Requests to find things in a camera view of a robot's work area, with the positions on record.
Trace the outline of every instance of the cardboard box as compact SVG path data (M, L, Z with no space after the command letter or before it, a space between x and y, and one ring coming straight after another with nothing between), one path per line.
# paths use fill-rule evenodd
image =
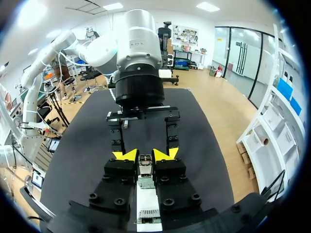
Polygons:
M240 154L243 154L246 152L246 149L245 149L245 146L243 145L243 142L238 143L237 148L238 148Z
M168 46L167 46L167 52L168 52L169 54L173 54L173 45L168 45Z
M250 180L256 178L255 171L254 171L253 167L250 167L250 168L248 169L248 175L249 175L249 179L250 179Z
M243 153L243 154L241 154L241 156L242 156L242 159L243 159L243 162L245 165L251 164L251 160L248 156L248 153Z

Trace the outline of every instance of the blue box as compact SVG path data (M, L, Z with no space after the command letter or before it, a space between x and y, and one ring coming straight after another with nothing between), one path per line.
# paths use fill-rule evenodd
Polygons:
M289 101L293 92L293 88L289 86L283 79L277 85L277 90Z
M293 109L295 110L297 115L299 116L299 114L301 112L301 107L300 107L299 103L295 100L294 97L291 100L291 106L293 107Z

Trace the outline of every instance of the office chair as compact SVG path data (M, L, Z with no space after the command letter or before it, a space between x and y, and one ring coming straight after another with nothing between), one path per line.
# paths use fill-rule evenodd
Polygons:
M59 118L55 117L52 120L45 120L45 118L48 116L48 114L52 111L52 107L45 101L42 105L38 107L37 110L37 123L42 122L42 120L45 121L48 125L51 125L54 121L59 122Z
M98 91L99 88L102 88L103 90L107 89L107 86L106 85L98 85L98 82L97 82L97 79L96 77L100 76L101 73L97 70L94 70L92 67L86 67L86 71L81 71L80 72L81 74L81 79L82 81L84 80L92 80L94 79L95 80L95 88L91 89L89 91L89 93L91 93L92 90L94 91Z

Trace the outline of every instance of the ceiling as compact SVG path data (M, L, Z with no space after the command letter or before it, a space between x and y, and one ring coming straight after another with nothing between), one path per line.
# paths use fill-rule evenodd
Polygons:
M131 9L146 10L168 10L182 12L186 14L205 17L213 21L235 20L252 21L261 24L271 25L275 22L272 10L268 9L260 0L92 0L99 6L104 6L116 2L121 2L124 8L114 10L113 12L127 11ZM209 13L198 9L197 4L207 1L220 10ZM46 38L46 35L53 30L71 29L86 20L104 16L106 12L96 15L66 9L66 7L83 10L96 8L95 5L88 5L85 0L40 0L47 6L48 10L43 19L35 26L29 29L20 28L17 23L13 23L8 31L5 41L0 48L0 66L10 62L7 72L16 67L20 62L26 59L33 59L35 54L28 56L28 52L35 48L42 48L51 42L52 39ZM21 6L16 9L16 18ZM96 9L91 12L98 12L102 9Z

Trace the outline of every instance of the screw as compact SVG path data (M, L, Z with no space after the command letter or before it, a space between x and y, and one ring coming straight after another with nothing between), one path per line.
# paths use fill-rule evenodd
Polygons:
M235 204L235 205L233 205L233 206L231 207L231 210L232 210L232 212L234 212L234 213L238 213L238 212L241 211L241 208L240 208L239 205Z
M172 205L174 205L174 203L175 203L175 201L174 201L173 198L167 198L167 199L165 199L164 202L163 202L163 204L164 204L165 206L172 206Z
M90 199L90 200L96 200L97 198L98 198L98 196L97 196L96 193L91 193L91 194L89 195L89 199Z
M128 177L127 176L122 177L121 182L122 183L128 182Z
M114 204L118 205L118 206L122 206L125 204L125 200L122 198L117 198L117 199L115 199Z
M163 182L166 182L166 181L169 181L169 178L166 176L162 176L160 180Z
M180 175L179 179L181 182L185 182L187 180L187 177L186 177L186 175Z
M109 175L104 175L102 178L102 180L106 181L106 182L109 181L110 179L111 179L111 176L109 176Z
M249 220L251 220L251 216L250 215L248 215L248 214L245 214L245 215L243 215L242 217L241 217L241 222L242 223L247 223L247 222L249 222Z
M191 199L192 199L192 200L195 200L195 201L198 201L198 200L201 199L201 197L200 197L199 194L195 193L195 194L193 194L193 195L191 196Z

